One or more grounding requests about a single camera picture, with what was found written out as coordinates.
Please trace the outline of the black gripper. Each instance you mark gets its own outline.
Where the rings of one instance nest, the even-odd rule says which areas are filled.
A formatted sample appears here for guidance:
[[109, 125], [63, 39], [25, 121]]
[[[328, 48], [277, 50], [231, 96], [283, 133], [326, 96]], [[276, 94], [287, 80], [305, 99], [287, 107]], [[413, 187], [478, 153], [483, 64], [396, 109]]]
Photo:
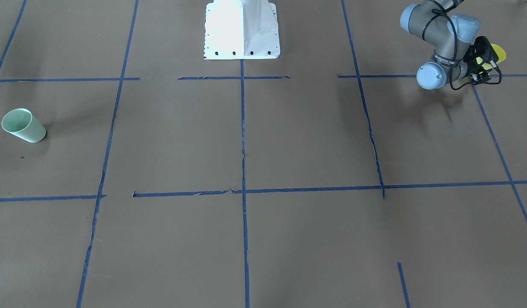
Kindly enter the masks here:
[[490, 81], [489, 72], [486, 72], [482, 66], [484, 55], [490, 51], [491, 43], [485, 36], [478, 36], [467, 50], [463, 58], [467, 64], [465, 77], [468, 77], [472, 84], [478, 85]]

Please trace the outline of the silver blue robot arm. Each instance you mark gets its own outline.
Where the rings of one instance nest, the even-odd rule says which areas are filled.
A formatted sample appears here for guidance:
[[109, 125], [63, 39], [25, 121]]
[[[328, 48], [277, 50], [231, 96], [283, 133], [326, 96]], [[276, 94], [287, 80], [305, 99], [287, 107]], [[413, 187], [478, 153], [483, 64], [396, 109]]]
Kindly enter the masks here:
[[421, 65], [416, 80], [421, 88], [434, 90], [467, 78], [469, 84], [490, 84], [489, 73], [499, 58], [492, 44], [479, 36], [481, 21], [471, 15], [449, 12], [460, 0], [424, 0], [405, 8], [400, 26], [433, 46], [429, 62]]

